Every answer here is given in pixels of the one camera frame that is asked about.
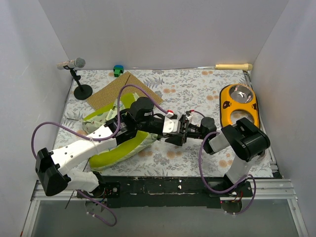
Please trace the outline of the grey head microphone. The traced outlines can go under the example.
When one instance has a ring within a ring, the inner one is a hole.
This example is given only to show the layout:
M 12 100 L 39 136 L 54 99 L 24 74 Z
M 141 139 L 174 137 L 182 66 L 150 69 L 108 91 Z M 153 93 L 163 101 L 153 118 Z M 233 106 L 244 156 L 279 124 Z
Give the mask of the grey head microphone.
M 83 68 L 86 65 L 86 61 L 83 58 L 76 58 L 74 60 L 69 60 L 65 62 L 60 62 L 56 64 L 57 69 L 63 70 L 67 68 Z

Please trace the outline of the loose steel pet bowl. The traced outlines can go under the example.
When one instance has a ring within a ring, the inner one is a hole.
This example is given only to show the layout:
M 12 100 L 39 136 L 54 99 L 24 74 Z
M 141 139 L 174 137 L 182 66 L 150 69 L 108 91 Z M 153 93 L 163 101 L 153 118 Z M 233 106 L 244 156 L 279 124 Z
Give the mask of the loose steel pet bowl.
M 257 156 L 257 161 L 261 161 L 265 158 L 267 154 L 267 150 L 262 151 L 258 156 Z

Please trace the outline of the aluminium frame rail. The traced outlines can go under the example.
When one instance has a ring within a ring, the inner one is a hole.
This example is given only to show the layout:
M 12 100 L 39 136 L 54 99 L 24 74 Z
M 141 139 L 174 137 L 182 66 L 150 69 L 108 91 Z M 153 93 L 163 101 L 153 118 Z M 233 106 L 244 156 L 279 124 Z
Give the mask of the aluminium frame rail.
M 289 179 L 214 194 L 197 177 L 107 177 L 107 208 L 36 184 L 24 237 L 307 237 Z

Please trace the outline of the green and blue toy block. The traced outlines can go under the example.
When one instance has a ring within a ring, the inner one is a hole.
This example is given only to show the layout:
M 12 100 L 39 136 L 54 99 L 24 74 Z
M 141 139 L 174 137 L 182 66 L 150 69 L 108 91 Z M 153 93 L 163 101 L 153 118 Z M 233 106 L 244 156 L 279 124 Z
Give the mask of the green and blue toy block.
M 115 65 L 113 67 L 113 71 L 114 71 L 114 77 L 119 77 L 121 74 L 124 73 L 124 67 L 122 65 Z

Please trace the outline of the floral patterned tablecloth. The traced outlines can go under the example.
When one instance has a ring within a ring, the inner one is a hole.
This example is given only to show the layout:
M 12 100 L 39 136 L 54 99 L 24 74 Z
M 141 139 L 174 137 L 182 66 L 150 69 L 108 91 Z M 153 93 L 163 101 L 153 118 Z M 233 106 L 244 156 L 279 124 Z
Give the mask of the floral patterned tablecloth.
M 177 70 L 126 70 L 136 76 L 144 85 L 162 98 L 161 107 L 172 110 L 178 115 L 194 109 L 205 116 L 215 119 L 220 130 L 219 93 L 229 84 L 242 83 L 248 85 L 241 70 L 213 70 L 213 69 L 177 69 Z M 80 70 L 81 83 L 89 84 L 93 92 L 98 92 L 114 79 L 113 70 Z M 73 90 L 64 109 L 62 121 L 64 126 L 82 135 L 80 121 L 67 120 L 84 119 L 95 110 L 86 102 L 75 99 Z M 65 130 L 58 131 L 54 149 L 80 139 Z M 103 175 L 113 176 L 199 176 L 198 152 L 201 140 L 187 139 L 182 146 L 174 146 L 163 140 L 155 141 L 136 155 L 121 161 L 102 172 Z M 235 153 L 228 147 L 215 155 L 202 153 L 202 170 L 205 177 L 222 177 L 231 167 Z M 257 161 L 249 173 L 255 178 L 272 178 L 270 166 L 272 161 L 268 151 L 265 158 Z

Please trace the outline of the steel bowl in stand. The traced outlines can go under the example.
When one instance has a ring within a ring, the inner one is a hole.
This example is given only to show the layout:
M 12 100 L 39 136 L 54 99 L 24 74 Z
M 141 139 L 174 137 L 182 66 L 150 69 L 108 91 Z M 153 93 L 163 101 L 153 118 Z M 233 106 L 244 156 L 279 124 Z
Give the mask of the steel bowl in stand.
M 254 97 L 252 90 L 241 84 L 232 85 L 229 89 L 229 95 L 234 101 L 242 104 L 251 102 Z

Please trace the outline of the yellow double pet bowl stand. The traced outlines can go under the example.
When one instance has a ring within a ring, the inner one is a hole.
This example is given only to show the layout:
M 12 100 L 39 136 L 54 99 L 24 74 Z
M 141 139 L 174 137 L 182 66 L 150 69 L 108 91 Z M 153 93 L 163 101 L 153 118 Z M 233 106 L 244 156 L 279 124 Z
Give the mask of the yellow double pet bowl stand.
M 219 101 L 220 101 L 220 124 L 222 127 L 227 125 L 232 125 L 231 115 L 235 111 L 244 111 L 247 112 L 253 119 L 255 126 L 260 128 L 260 119 L 259 119 L 259 109 L 258 102 L 254 91 L 252 90 L 254 97 L 251 102 L 247 104 L 242 104 L 234 101 L 229 95 L 229 89 L 232 85 L 230 84 L 225 86 L 220 91 Z

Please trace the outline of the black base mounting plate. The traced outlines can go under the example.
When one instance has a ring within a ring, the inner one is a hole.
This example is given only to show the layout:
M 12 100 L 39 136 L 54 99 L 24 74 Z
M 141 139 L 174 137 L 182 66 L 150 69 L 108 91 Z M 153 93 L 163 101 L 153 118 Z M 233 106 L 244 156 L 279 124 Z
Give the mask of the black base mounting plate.
M 221 198 L 234 202 L 251 198 L 246 181 L 229 194 L 216 194 L 199 177 L 103 176 L 103 187 L 85 195 L 102 199 L 109 208 L 121 207 L 207 207 L 221 208 Z

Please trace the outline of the green avocado print pet tent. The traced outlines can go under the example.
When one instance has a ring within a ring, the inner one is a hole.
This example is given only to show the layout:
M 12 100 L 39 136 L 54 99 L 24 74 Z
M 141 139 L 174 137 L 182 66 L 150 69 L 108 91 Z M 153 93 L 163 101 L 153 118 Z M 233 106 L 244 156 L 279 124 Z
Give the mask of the green avocado print pet tent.
M 82 121 L 82 129 L 90 134 L 97 130 L 105 122 L 117 115 L 117 101 L 96 110 Z M 139 153 L 157 140 L 157 135 L 138 131 L 136 136 L 115 148 L 105 150 L 90 158 L 89 164 L 92 170 L 102 172 L 120 161 L 124 161 Z

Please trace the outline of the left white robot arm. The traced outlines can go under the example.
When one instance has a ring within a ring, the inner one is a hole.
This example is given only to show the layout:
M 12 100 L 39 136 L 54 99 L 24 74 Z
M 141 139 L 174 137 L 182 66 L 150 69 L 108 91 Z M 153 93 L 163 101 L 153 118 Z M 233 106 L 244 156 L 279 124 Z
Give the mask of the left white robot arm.
M 153 115 L 154 104 L 148 97 L 140 97 L 129 109 L 119 112 L 84 139 L 49 151 L 43 148 L 36 156 L 35 171 L 48 197 L 64 190 L 84 190 L 93 197 L 101 197 L 105 185 L 93 172 L 74 170 L 86 159 L 108 151 L 133 139 L 138 131 L 158 136 L 173 136 L 180 133 L 181 123 L 172 111 Z

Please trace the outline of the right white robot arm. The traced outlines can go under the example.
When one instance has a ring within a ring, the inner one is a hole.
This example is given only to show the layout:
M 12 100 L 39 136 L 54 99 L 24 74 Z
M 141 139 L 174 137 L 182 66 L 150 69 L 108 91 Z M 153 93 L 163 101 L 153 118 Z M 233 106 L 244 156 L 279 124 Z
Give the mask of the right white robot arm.
M 241 191 L 241 183 L 250 176 L 248 172 L 253 159 L 263 154 L 271 145 L 268 136 L 247 118 L 241 118 L 233 125 L 222 127 L 218 132 L 214 119 L 204 117 L 200 126 L 186 122 L 180 131 L 183 134 L 181 144 L 185 143 L 187 138 L 202 140 L 198 155 L 199 173 L 206 188 L 216 194 L 237 195 Z M 210 186 L 203 176 L 201 153 L 205 151 L 214 155 L 227 147 L 231 147 L 235 153 L 233 163 L 224 175 L 223 181 Z

